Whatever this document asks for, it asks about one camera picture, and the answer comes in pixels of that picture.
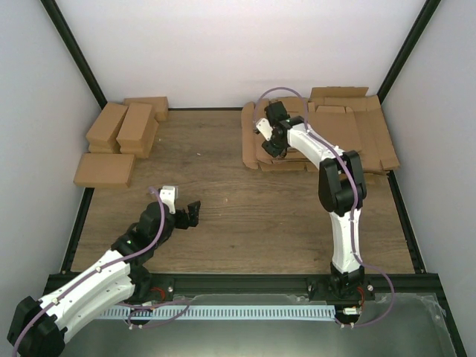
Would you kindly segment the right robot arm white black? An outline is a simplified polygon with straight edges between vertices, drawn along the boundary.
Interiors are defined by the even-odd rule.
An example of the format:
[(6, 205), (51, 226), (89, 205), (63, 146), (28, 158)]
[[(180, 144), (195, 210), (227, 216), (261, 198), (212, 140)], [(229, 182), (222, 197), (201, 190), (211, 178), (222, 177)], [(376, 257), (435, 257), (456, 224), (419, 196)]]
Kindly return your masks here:
[(364, 282), (358, 226), (367, 188), (360, 156), (332, 145), (301, 116), (291, 117), (280, 101), (267, 105), (265, 114), (256, 123), (265, 138), (262, 148), (274, 158), (296, 149), (318, 168), (318, 197), (332, 225), (330, 289), (346, 300)]

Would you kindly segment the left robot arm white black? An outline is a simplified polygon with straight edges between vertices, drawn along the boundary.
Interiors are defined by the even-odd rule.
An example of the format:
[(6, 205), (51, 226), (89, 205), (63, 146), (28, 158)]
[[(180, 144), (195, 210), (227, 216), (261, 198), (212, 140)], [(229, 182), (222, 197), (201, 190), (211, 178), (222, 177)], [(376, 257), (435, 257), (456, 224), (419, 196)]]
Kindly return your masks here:
[(171, 212), (162, 202), (149, 204), (93, 266), (38, 300), (23, 299), (7, 334), (13, 355), (59, 356), (83, 327), (114, 305), (133, 312), (154, 310), (147, 300), (152, 275), (144, 263), (173, 230), (196, 227), (200, 207), (196, 201)]

